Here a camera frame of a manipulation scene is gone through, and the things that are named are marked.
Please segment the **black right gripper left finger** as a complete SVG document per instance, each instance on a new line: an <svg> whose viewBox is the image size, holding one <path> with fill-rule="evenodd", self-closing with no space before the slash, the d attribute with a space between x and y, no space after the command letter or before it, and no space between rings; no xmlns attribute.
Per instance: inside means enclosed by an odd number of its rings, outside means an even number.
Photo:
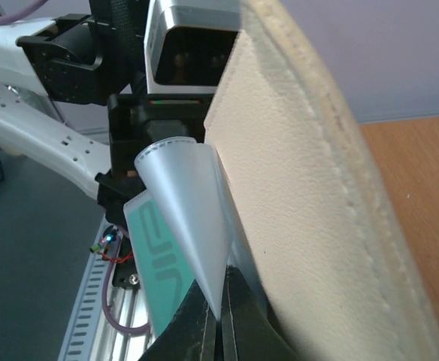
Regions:
<svg viewBox="0 0 439 361"><path fill-rule="evenodd" d="M194 281L165 331L140 361L208 361L215 359L216 318Z"/></svg>

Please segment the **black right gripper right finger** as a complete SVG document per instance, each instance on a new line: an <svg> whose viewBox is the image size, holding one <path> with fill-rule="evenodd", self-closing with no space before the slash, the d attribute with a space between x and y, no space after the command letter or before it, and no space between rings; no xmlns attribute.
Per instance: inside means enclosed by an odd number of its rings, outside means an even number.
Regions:
<svg viewBox="0 0 439 361"><path fill-rule="evenodd" d="M239 268L233 266L226 270L221 313L224 360L298 359L269 323Z"/></svg>

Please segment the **beige card holder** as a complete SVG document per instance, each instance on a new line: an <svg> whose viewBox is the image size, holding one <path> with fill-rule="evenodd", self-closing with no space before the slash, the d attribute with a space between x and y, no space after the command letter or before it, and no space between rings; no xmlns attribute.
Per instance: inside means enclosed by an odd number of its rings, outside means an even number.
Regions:
<svg viewBox="0 0 439 361"><path fill-rule="evenodd" d="M241 30L203 143L135 167L216 318L239 268L297 360L439 360L439 325L341 91L279 1L239 1Z"/></svg>

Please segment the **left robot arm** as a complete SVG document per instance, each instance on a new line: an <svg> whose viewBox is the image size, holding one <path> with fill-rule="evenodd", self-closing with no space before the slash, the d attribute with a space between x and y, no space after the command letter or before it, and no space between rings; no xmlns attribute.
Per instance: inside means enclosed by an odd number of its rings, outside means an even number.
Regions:
<svg viewBox="0 0 439 361"><path fill-rule="evenodd" d="M89 14L0 17L0 144L66 177L125 226L144 191L135 157L174 136L204 140L204 119L240 28L236 1L92 1ZM108 144L17 99L103 105Z"/></svg>

